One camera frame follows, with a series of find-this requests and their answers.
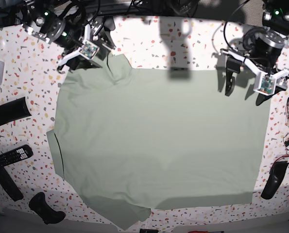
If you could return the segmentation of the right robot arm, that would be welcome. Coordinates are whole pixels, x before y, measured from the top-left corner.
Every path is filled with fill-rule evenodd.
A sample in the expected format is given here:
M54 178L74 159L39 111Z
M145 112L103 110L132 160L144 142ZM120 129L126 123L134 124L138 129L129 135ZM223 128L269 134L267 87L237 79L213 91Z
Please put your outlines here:
M110 35L115 29L113 17L100 17L99 11L87 15L87 3L81 0L69 1L57 15L54 9L62 4L62 0L27 0L23 7L25 32L64 49L57 61L58 72L65 66L70 70L99 67L94 58L103 60L115 49Z

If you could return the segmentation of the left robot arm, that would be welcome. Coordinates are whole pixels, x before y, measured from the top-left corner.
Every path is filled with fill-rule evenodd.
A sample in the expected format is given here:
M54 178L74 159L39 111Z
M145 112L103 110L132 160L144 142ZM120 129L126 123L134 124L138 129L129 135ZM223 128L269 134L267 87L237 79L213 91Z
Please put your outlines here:
M265 0L261 27L252 27L242 38L244 51L231 46L221 49L226 56L225 95L235 88L234 73L245 65L254 75L253 91L258 93L259 106L275 94L287 89L289 69L276 66L281 51L289 45L289 0Z

